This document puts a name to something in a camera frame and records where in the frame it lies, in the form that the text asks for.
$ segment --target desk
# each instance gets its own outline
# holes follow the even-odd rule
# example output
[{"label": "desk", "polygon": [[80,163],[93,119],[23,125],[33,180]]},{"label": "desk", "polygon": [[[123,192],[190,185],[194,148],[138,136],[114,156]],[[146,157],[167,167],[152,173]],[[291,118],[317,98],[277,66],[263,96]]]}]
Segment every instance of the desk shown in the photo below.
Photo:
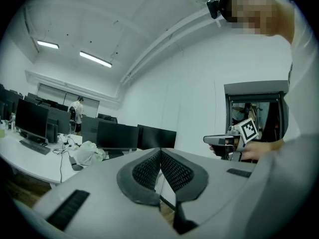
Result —
[{"label": "desk", "polygon": [[[66,141],[66,137],[61,135],[63,142]],[[82,144],[82,137],[78,135],[71,135],[71,138],[78,144]],[[71,167],[68,153],[57,155],[52,151],[47,155],[40,154],[33,151],[21,143],[23,137],[18,132],[13,130],[5,130],[5,137],[0,138],[0,156],[8,163],[12,168],[15,168],[27,175],[30,175],[39,180],[50,183],[51,187],[60,184],[61,174],[60,165],[62,159],[61,173],[62,182],[66,181],[77,173]],[[61,149],[62,143],[59,141],[56,144],[49,143],[47,147],[53,149]],[[73,150],[74,143],[69,141],[72,147],[67,147],[70,156],[75,153]]]}]

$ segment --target person in white shirt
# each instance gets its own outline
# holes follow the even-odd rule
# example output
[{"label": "person in white shirt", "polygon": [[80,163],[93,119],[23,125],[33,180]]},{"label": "person in white shirt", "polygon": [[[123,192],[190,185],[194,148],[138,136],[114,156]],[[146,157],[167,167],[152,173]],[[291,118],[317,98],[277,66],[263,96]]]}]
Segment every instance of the person in white shirt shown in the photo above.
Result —
[{"label": "person in white shirt", "polygon": [[301,134],[318,133],[318,42],[299,8],[278,0],[220,0],[219,11],[227,21],[242,24],[255,34],[282,36],[291,44],[292,50],[290,90],[285,96],[289,107],[287,132],[276,142],[250,142],[242,159],[259,159]]},{"label": "person in white shirt", "polygon": [[233,125],[242,122],[245,119],[245,114],[243,113],[245,109],[245,103],[233,103]]},{"label": "person in white shirt", "polygon": [[70,108],[73,107],[75,110],[75,134],[81,135],[81,123],[82,123],[82,115],[83,115],[83,103],[84,99],[83,97],[79,96],[78,100],[71,103],[69,106],[68,111],[70,111]]}]

